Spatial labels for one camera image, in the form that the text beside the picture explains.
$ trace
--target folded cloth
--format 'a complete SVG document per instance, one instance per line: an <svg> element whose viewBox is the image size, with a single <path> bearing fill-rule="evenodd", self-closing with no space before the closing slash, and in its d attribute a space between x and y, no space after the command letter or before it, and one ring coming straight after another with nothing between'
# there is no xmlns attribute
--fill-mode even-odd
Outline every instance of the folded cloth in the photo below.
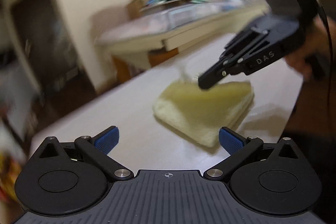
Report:
<svg viewBox="0 0 336 224"><path fill-rule="evenodd" d="M231 127L253 100L249 82L200 90L197 83L173 82L153 106L154 115L207 147L218 143L221 127Z"/></svg>

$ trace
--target door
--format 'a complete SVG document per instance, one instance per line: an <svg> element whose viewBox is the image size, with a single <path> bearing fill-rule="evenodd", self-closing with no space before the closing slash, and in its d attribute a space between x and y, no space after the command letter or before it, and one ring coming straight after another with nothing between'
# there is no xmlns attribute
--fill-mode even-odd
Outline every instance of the door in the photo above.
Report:
<svg viewBox="0 0 336 224"><path fill-rule="evenodd" d="M22 48L43 89L77 66L76 53L51 0L21 0L11 9Z"/></svg>

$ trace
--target door handle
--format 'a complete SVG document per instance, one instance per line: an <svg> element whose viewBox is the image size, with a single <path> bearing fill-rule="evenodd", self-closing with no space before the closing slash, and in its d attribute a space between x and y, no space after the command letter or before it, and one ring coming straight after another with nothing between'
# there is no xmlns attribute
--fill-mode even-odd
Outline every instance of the door handle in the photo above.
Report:
<svg viewBox="0 0 336 224"><path fill-rule="evenodd" d="M27 58L30 57L30 52L32 50L32 43L29 41L29 39L26 40L26 45L25 45L25 54Z"/></svg>

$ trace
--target triangular cutout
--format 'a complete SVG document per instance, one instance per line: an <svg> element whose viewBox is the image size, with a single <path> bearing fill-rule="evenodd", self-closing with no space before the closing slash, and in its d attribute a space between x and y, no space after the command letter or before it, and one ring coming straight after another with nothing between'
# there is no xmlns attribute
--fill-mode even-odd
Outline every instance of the triangular cutout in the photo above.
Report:
<svg viewBox="0 0 336 224"><path fill-rule="evenodd" d="M40 155L40 158L50 158L50 157L57 157L58 153L54 147L53 144L48 143L46 148L43 150L43 152Z"/></svg>
<svg viewBox="0 0 336 224"><path fill-rule="evenodd" d="M295 154L294 150L292 149L292 147L289 144L285 144L282 147L282 149L279 153L279 157L298 159L298 156Z"/></svg>

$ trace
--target person's arm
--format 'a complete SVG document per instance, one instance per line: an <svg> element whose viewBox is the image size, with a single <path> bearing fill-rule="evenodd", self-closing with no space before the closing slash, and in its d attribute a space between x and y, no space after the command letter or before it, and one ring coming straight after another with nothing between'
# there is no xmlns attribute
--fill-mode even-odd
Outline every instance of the person's arm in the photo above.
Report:
<svg viewBox="0 0 336 224"><path fill-rule="evenodd" d="M328 17L330 34L333 41L334 53L336 52L336 22ZM311 78L312 69L305 62L305 58L319 52L329 58L329 42L326 29L320 19L316 17L313 25L307 30L306 41L302 47L285 57L287 64L301 73L306 80Z"/></svg>

